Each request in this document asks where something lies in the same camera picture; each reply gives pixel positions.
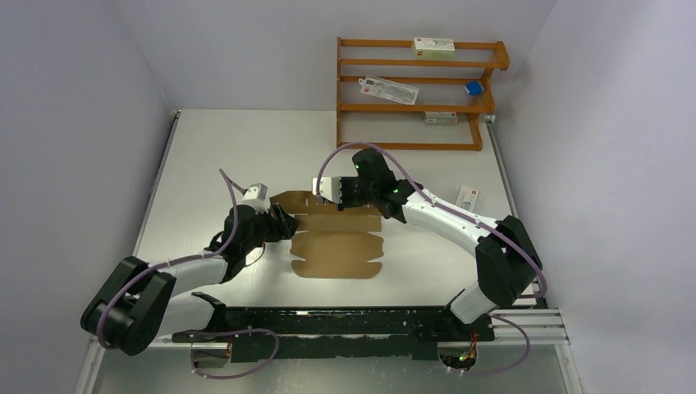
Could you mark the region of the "brown cardboard box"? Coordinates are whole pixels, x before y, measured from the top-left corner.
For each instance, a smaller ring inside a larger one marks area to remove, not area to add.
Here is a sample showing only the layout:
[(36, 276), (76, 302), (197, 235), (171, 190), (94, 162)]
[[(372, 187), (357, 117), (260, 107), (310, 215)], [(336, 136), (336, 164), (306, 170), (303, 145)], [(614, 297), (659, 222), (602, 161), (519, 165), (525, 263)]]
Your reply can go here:
[(291, 267), (309, 279), (376, 277), (383, 257), (382, 215), (372, 206), (340, 211), (335, 204), (320, 204), (308, 191), (291, 190), (270, 198), (300, 225), (291, 238)]

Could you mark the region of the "orange wooden shelf rack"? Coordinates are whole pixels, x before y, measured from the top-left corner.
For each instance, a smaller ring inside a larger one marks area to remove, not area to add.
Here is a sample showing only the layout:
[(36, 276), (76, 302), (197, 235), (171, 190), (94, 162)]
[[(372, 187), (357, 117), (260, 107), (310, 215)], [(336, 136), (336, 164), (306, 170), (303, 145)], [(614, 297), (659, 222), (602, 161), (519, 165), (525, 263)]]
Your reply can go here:
[[(366, 141), (383, 149), (480, 151), (479, 123), (496, 103), (492, 76), (511, 63), (502, 41), (456, 41), (450, 60), (425, 60), (413, 39), (337, 38), (336, 134), (338, 147)], [(415, 105), (363, 94), (359, 78), (376, 76), (419, 88)], [(465, 84), (479, 80), (485, 92), (469, 96)], [(454, 126), (430, 126), (424, 112), (455, 112)]]

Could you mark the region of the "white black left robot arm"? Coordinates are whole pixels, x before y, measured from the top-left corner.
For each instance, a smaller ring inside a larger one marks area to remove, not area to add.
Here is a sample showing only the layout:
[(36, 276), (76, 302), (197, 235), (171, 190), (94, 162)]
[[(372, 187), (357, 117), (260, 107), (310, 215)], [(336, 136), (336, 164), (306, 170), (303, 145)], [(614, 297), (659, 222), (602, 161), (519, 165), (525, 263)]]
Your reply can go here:
[(299, 227), (300, 220), (280, 204), (265, 212), (247, 204), (231, 208), (223, 229), (184, 263), (122, 259), (88, 303), (80, 327), (127, 355), (139, 354), (156, 337), (189, 330), (216, 341), (227, 330), (224, 306), (197, 288), (230, 281), (253, 250), (287, 241)]

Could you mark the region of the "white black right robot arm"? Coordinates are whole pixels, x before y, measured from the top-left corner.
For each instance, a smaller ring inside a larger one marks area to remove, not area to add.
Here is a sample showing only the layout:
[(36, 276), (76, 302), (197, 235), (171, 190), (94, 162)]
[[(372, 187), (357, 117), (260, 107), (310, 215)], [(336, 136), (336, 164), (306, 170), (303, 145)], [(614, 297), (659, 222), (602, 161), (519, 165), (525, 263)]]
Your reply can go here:
[(517, 217), (488, 218), (451, 204), (414, 181), (386, 150), (365, 142), (358, 146), (352, 157), (355, 176), (325, 176), (335, 157), (330, 153), (312, 180), (312, 192), (340, 210), (375, 207), (385, 219), (431, 231), (474, 257), (476, 282), (446, 306), (450, 313), (442, 326), (449, 338), (464, 339), (480, 316), (526, 298), (533, 281), (539, 284), (535, 296), (545, 296), (543, 265)]

